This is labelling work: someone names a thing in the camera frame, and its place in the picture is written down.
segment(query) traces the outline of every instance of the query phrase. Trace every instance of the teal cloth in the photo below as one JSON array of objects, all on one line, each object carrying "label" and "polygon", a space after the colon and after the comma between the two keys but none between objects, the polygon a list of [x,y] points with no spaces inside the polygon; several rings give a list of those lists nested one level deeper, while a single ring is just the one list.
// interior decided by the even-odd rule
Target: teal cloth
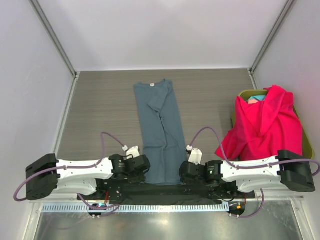
[{"label": "teal cloth", "polygon": [[252,99],[255,99],[255,100],[258,100],[258,101],[263,101],[265,100],[267,95],[257,95],[257,96],[252,96],[249,98],[249,100],[252,100]]}]

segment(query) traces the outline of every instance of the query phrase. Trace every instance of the white clip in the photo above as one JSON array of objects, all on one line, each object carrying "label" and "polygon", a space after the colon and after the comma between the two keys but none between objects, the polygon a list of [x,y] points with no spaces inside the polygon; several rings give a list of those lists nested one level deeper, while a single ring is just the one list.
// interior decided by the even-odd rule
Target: white clip
[{"label": "white clip", "polygon": [[192,146],[190,146],[190,145],[186,146],[186,150],[187,150],[187,151],[191,151],[192,149],[193,149]]},{"label": "white clip", "polygon": [[202,152],[198,148],[193,148],[188,159],[189,163],[198,165],[201,163]]},{"label": "white clip", "polygon": [[125,151],[125,152],[126,152],[128,149],[129,149],[129,148],[128,148],[127,145],[124,145],[124,147],[122,147],[122,150]]}]

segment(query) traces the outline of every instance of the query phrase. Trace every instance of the white perforated rail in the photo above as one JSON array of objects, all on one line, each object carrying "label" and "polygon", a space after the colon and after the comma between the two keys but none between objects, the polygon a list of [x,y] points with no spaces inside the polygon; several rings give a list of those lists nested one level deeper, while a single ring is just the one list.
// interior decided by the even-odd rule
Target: white perforated rail
[{"label": "white perforated rail", "polygon": [[[89,210],[84,203],[45,203],[42,213],[108,213],[108,210]],[[223,202],[219,205],[194,205],[194,206],[148,206],[148,205],[121,205],[117,213],[182,213],[182,212],[228,212],[229,204]]]}]

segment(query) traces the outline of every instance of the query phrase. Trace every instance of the pink garment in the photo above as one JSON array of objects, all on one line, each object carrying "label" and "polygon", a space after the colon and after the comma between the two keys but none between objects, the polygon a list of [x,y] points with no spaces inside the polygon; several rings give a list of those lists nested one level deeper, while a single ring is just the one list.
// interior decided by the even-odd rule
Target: pink garment
[{"label": "pink garment", "polygon": [[[278,150],[302,155],[303,129],[294,113],[293,93],[277,85],[265,89],[265,100],[255,104],[236,98],[236,124],[222,142],[228,159],[259,160],[277,155]],[[224,158],[220,147],[215,154]]]}]

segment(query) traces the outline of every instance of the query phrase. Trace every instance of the cable connector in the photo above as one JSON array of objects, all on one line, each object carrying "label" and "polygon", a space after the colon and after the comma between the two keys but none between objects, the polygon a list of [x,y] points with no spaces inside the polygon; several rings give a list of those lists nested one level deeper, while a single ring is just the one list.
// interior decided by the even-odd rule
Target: cable connector
[{"label": "cable connector", "polygon": [[124,145],[124,147],[122,147],[122,150],[125,151],[125,152],[128,151],[128,149],[129,149],[129,148],[128,148],[127,145]]}]

